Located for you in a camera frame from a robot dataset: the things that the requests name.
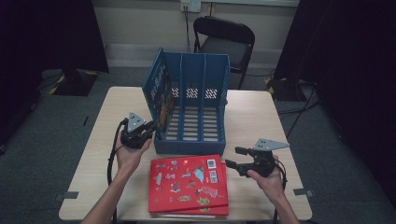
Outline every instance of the folding chair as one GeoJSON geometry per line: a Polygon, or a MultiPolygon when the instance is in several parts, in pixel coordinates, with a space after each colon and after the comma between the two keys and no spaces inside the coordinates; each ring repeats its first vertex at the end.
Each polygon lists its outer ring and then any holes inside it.
{"type": "Polygon", "coordinates": [[[194,52],[228,54],[231,72],[241,74],[238,90],[241,89],[248,69],[255,35],[245,24],[215,17],[200,17],[193,24],[195,34],[194,52]],[[201,45],[198,35],[206,35],[201,45]]]}

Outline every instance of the wooden tabletop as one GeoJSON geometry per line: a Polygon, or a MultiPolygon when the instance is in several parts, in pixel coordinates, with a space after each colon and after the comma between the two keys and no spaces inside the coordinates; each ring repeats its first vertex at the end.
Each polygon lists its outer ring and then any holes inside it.
{"type": "MultiPolygon", "coordinates": [[[[228,91],[228,104],[225,109],[224,126],[226,148],[222,160],[250,163],[250,156],[236,154],[235,147],[254,147],[259,138],[287,143],[283,128],[270,93],[266,91],[228,91]]],[[[129,112],[150,120],[151,116],[141,88],[113,87],[93,126],[87,146],[81,156],[78,168],[68,191],[78,192],[76,199],[64,199],[59,216],[63,220],[82,220],[107,188],[106,168],[119,123],[129,112]]],[[[286,195],[300,220],[312,217],[312,211],[305,195],[294,194],[294,189],[302,189],[289,148],[274,151],[285,165],[288,183],[286,195]]],[[[139,167],[128,181],[118,204],[119,220],[196,220],[194,218],[164,218],[148,213],[149,163],[153,159],[179,155],[157,155],[154,144],[145,152],[139,167]]],[[[117,172],[114,160],[113,176],[117,172]]],[[[221,220],[270,220],[274,206],[265,197],[257,183],[251,178],[239,176],[227,168],[230,215],[216,217],[221,220]]]]}

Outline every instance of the red binder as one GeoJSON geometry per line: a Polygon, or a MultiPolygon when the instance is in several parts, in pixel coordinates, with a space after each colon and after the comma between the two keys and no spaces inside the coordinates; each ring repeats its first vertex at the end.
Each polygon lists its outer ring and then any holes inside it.
{"type": "Polygon", "coordinates": [[[157,214],[227,216],[225,164],[219,155],[151,161],[148,211],[157,214]]]}

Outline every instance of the blue plastic crate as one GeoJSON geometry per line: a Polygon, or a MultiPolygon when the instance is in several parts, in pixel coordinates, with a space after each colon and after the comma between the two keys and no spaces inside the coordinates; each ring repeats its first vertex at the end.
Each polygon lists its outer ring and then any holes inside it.
{"type": "Polygon", "coordinates": [[[143,85],[158,154],[223,154],[229,77],[227,55],[160,49],[143,85]]]}

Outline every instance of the black cable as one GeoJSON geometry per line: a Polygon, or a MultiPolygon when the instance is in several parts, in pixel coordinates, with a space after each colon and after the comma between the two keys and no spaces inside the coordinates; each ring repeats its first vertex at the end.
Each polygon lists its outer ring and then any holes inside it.
{"type": "Polygon", "coordinates": [[[187,7],[184,8],[184,18],[186,19],[186,30],[187,30],[187,52],[190,53],[190,37],[189,37],[189,11],[187,10],[187,7]]]}
{"type": "Polygon", "coordinates": [[[312,42],[313,42],[313,40],[315,39],[316,35],[318,34],[319,27],[320,27],[320,25],[323,23],[324,18],[326,18],[325,15],[326,15],[327,12],[329,11],[329,8],[330,8],[332,2],[333,2],[333,0],[330,1],[329,4],[326,6],[326,8],[325,8],[325,10],[324,10],[324,12],[323,12],[323,14],[322,14],[322,16],[321,16],[319,22],[318,22],[318,25],[317,25],[317,27],[316,27],[314,33],[312,34],[312,37],[311,37],[311,39],[310,39],[310,41],[309,41],[309,43],[308,43],[308,46],[306,47],[306,51],[305,51],[305,54],[304,54],[303,58],[301,59],[301,63],[300,63],[299,66],[298,66],[297,76],[296,76],[296,78],[295,78],[295,80],[294,80],[294,81],[295,81],[295,89],[296,89],[296,92],[297,92],[297,90],[298,90],[297,85],[298,85],[298,81],[299,81],[299,75],[303,72],[303,65],[304,65],[304,64],[306,65],[306,60],[307,60],[308,55],[312,55],[312,52],[313,52],[313,50],[314,50],[314,48],[312,48],[312,42]]]}
{"type": "MultiPolygon", "coordinates": [[[[307,86],[313,87],[313,89],[312,89],[312,91],[311,91],[311,93],[310,93],[310,96],[309,96],[309,98],[307,99],[307,102],[309,102],[309,101],[312,99],[312,97],[313,97],[314,90],[316,89],[317,84],[316,84],[316,83],[300,83],[299,85],[300,85],[300,86],[307,85],[307,86]]],[[[317,104],[319,104],[319,103],[320,103],[320,100],[317,100],[317,101],[314,102],[311,106],[306,107],[305,110],[306,110],[306,109],[310,109],[310,108],[314,107],[315,105],[317,105],[317,104]]],[[[283,114],[289,114],[289,113],[298,113],[298,112],[300,112],[301,110],[302,110],[302,109],[289,109],[289,110],[279,111],[279,112],[277,112],[277,114],[278,114],[278,115],[283,115],[283,114]]]]}
{"type": "Polygon", "coordinates": [[[275,69],[273,69],[273,70],[271,70],[271,72],[270,72],[270,74],[267,74],[267,75],[249,75],[249,74],[246,74],[246,76],[247,77],[273,77],[274,76],[274,72],[275,72],[275,69]]]}
{"type": "Polygon", "coordinates": [[[309,107],[302,108],[302,109],[290,109],[290,110],[280,111],[280,112],[278,112],[278,115],[279,115],[279,116],[280,116],[280,115],[287,115],[287,116],[285,116],[285,117],[289,117],[289,116],[291,116],[291,115],[293,115],[293,114],[295,114],[295,113],[300,113],[301,110],[303,110],[303,111],[305,111],[305,110],[310,110],[310,109],[314,108],[315,106],[317,106],[317,105],[319,105],[319,104],[320,104],[320,101],[316,101],[316,102],[314,102],[314,103],[313,103],[311,106],[309,106],[309,107]]]}
{"type": "Polygon", "coordinates": [[[294,129],[294,127],[295,127],[295,125],[296,125],[298,119],[299,119],[300,116],[303,114],[303,112],[307,109],[307,106],[308,106],[309,102],[311,101],[312,96],[314,95],[314,89],[315,89],[315,88],[312,89],[311,94],[309,95],[309,98],[306,100],[306,104],[304,105],[303,109],[301,109],[301,111],[300,111],[300,113],[298,114],[296,120],[295,120],[295,121],[293,122],[293,124],[291,125],[291,128],[290,128],[288,134],[286,134],[286,138],[289,139],[289,135],[290,135],[291,131],[294,129]]]}
{"type": "Polygon", "coordinates": [[[213,3],[210,3],[210,12],[209,12],[209,16],[212,16],[212,9],[213,9],[213,3]]]}
{"type": "MultiPolygon", "coordinates": [[[[286,168],[285,165],[283,165],[283,163],[281,161],[276,160],[279,164],[282,165],[283,169],[278,165],[275,164],[275,166],[279,169],[280,173],[282,174],[282,188],[283,190],[285,190],[286,188],[286,183],[288,182],[288,179],[286,178],[286,168]]],[[[274,211],[274,218],[273,218],[273,224],[277,223],[277,211],[275,209],[274,211]]]]}
{"type": "MultiPolygon", "coordinates": [[[[126,125],[126,124],[128,124],[128,119],[124,119],[123,121],[121,121],[119,126],[117,127],[116,135],[114,136],[113,148],[111,148],[110,158],[108,158],[108,165],[107,165],[107,184],[109,186],[110,186],[111,182],[113,182],[111,173],[112,173],[112,168],[113,168],[114,157],[116,156],[117,150],[119,150],[121,147],[123,147],[123,146],[121,146],[116,149],[116,144],[117,144],[117,139],[119,138],[120,128],[122,125],[126,125]]],[[[116,209],[114,209],[113,223],[114,224],[117,223],[117,207],[116,207],[116,209]]]]}

